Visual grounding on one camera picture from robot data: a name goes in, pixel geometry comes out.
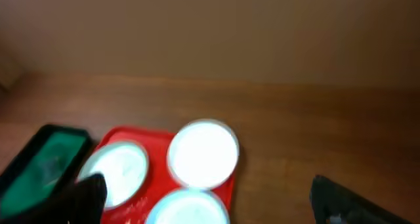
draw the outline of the round plate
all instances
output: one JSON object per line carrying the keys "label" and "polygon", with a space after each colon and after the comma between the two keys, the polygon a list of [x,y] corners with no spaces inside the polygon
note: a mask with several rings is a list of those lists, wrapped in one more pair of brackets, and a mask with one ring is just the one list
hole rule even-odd
{"label": "round plate", "polygon": [[94,173],[106,182],[105,208],[115,208],[132,197],[143,184],[148,171],[146,151],[138,144],[120,141],[96,151],[82,167],[78,179]]}
{"label": "round plate", "polygon": [[177,190],[152,209],[146,224],[229,224],[223,203],[209,192]]}
{"label": "round plate", "polygon": [[233,131],[216,120],[198,120],[183,127],[167,154],[169,171],[182,186],[212,189],[235,169],[239,144]]}

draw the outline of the wall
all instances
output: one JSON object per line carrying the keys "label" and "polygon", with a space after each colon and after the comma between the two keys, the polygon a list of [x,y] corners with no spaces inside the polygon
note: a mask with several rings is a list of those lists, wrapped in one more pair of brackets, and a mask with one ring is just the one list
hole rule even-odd
{"label": "wall", "polygon": [[416,86],[420,0],[0,0],[28,70]]}

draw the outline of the red tray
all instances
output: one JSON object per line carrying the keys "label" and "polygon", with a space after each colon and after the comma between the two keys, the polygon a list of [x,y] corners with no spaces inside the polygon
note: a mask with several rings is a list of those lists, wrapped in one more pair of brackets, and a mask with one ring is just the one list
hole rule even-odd
{"label": "red tray", "polygon": [[[147,215],[155,204],[169,192],[179,189],[166,164],[166,154],[173,133],[163,131],[149,131],[135,127],[115,127],[108,132],[95,151],[116,141],[135,141],[140,143],[147,151],[149,157],[149,170],[141,188],[123,205],[105,211],[102,214],[102,223],[132,223],[140,224],[146,221]],[[221,186],[212,191],[222,200],[226,209],[230,210],[230,202],[234,186],[234,176],[231,175]]]}

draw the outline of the white plate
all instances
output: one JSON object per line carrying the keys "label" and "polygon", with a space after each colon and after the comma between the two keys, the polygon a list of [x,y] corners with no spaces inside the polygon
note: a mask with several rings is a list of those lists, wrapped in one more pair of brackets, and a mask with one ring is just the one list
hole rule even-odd
{"label": "white plate", "polygon": [[152,209],[146,224],[229,224],[223,203],[210,192],[177,190]]}
{"label": "white plate", "polygon": [[146,151],[138,144],[120,141],[96,151],[82,167],[78,179],[94,173],[106,182],[105,208],[115,208],[132,197],[143,184],[148,171]]}
{"label": "white plate", "polygon": [[167,164],[182,186],[212,189],[229,178],[238,156],[238,140],[227,125],[216,120],[198,120],[175,135]]}

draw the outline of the brown wooden surface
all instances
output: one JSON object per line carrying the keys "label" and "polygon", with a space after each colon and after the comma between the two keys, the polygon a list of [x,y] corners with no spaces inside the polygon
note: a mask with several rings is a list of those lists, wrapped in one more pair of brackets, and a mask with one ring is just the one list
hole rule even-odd
{"label": "brown wooden surface", "polygon": [[0,104],[1,169],[45,123],[176,132],[216,118],[241,157],[233,223],[314,223],[308,193],[323,174],[420,223],[418,91],[124,76],[24,76]]}

